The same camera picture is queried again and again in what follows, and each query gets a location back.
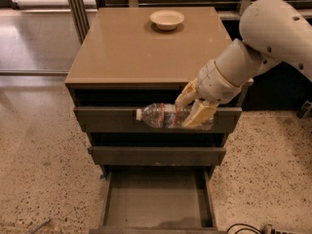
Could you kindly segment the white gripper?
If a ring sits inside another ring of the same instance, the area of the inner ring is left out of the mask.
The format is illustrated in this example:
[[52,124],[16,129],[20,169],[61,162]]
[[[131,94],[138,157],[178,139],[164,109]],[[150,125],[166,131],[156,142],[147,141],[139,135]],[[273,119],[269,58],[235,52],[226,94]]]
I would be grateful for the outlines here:
[[241,93],[242,88],[230,84],[218,71],[215,61],[208,61],[199,71],[197,80],[190,81],[175,100],[184,107],[193,103],[190,114],[181,126],[195,129],[210,120],[216,113],[217,104],[226,104]]

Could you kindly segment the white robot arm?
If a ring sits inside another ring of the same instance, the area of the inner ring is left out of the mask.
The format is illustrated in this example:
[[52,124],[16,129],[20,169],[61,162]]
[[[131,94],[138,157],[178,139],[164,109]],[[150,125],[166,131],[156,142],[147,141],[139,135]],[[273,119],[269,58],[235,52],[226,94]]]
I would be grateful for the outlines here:
[[240,94],[250,79],[281,62],[312,80],[312,26],[289,3],[254,1],[241,15],[239,31],[242,38],[209,60],[177,97],[178,106],[192,105],[182,127],[203,125],[219,105]]

